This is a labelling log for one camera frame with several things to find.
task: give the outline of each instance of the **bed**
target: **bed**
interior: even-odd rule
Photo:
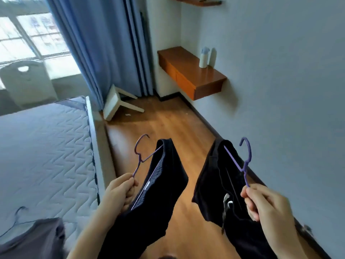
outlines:
[[[0,235],[15,221],[61,217],[70,250],[115,178],[103,120],[88,97],[0,117]],[[17,224],[3,244],[33,223]]]

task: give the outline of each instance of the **wooden floor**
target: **wooden floor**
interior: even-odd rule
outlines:
[[[157,259],[164,255],[174,255],[178,259],[240,258],[235,248],[220,227],[206,222],[199,207],[192,203],[196,180],[205,162],[214,136],[180,99],[160,102],[156,97],[131,100],[129,103],[144,108],[145,113],[120,107],[112,121],[107,122],[107,131],[113,151],[117,176],[134,172],[138,157],[134,145],[142,134],[150,139],[141,140],[138,151],[143,158],[155,150],[161,138],[172,138],[189,182],[177,201],[166,235],[150,245],[141,259]],[[140,186],[146,177],[150,161],[140,165],[136,178]],[[304,243],[310,259],[317,258],[314,251]]]

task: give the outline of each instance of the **mattress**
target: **mattress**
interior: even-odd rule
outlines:
[[[0,117],[0,237],[3,244],[37,219],[61,217],[70,250],[98,205],[85,98]]]

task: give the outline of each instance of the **wooden shelf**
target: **wooden shelf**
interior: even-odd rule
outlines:
[[[227,79],[211,66],[199,67],[199,58],[182,47],[158,51],[159,65],[194,101],[222,90]]]
[[[204,1],[199,1],[199,0],[176,0],[179,2],[183,2],[183,3],[189,3],[192,5],[196,5],[196,6],[215,6],[215,5],[221,5],[222,1],[221,0],[204,0]]]

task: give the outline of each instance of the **blue curtain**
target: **blue curtain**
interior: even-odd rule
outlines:
[[[100,109],[111,84],[152,95],[136,0],[46,0]]]

